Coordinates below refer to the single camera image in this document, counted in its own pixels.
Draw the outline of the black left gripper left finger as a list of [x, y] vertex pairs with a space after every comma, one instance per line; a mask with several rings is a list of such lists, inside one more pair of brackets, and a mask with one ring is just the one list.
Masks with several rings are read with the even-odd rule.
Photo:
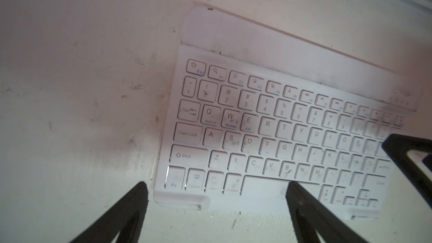
[[148, 195], [146, 183], [139, 182], [72, 242], [138, 242], [149, 203]]

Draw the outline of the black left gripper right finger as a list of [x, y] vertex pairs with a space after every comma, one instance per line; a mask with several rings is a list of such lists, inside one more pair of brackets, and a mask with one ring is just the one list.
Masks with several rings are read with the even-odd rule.
[[364, 243], [298, 182], [290, 182], [286, 191], [292, 225], [299, 243]]

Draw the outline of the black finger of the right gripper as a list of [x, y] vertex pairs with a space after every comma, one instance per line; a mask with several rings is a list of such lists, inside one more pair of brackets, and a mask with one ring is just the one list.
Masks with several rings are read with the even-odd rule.
[[428, 206], [432, 205], [432, 141], [391, 134], [382, 149], [406, 176]]

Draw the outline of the white key keyboard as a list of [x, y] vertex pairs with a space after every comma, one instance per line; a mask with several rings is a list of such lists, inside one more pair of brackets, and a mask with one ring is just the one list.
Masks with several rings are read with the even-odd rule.
[[333, 214], [375, 220], [421, 87], [206, 6], [186, 16], [154, 183], [163, 207], [288, 214], [298, 182]]

